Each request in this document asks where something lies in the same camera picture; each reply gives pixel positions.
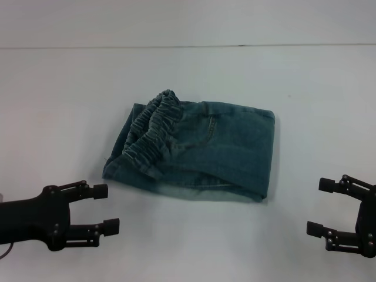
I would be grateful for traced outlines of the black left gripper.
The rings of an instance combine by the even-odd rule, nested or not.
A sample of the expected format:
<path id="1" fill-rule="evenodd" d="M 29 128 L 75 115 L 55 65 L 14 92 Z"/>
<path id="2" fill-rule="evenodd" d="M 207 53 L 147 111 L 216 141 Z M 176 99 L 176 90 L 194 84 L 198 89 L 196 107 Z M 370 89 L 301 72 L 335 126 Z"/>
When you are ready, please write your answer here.
<path id="1" fill-rule="evenodd" d="M 98 247 L 100 237 L 119 234 L 119 218 L 97 224 L 71 224 L 69 203 L 106 199 L 107 184 L 90 187 L 86 180 L 47 186 L 32 199 L 1 203 L 1 244 L 44 242 L 51 251 L 65 247 Z"/>

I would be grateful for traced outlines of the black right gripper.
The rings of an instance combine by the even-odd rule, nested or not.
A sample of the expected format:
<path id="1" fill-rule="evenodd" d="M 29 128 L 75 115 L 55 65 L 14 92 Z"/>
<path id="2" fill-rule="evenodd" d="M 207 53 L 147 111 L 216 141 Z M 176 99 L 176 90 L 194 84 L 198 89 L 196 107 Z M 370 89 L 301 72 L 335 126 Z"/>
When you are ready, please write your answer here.
<path id="1" fill-rule="evenodd" d="M 356 234 L 330 229 L 322 224 L 308 221 L 307 235 L 325 238 L 327 251 L 360 251 L 364 257 L 374 258 L 375 185 L 344 174 L 338 183 L 331 179 L 321 178 L 318 189 L 327 193 L 344 194 L 361 201 L 355 225 Z"/>

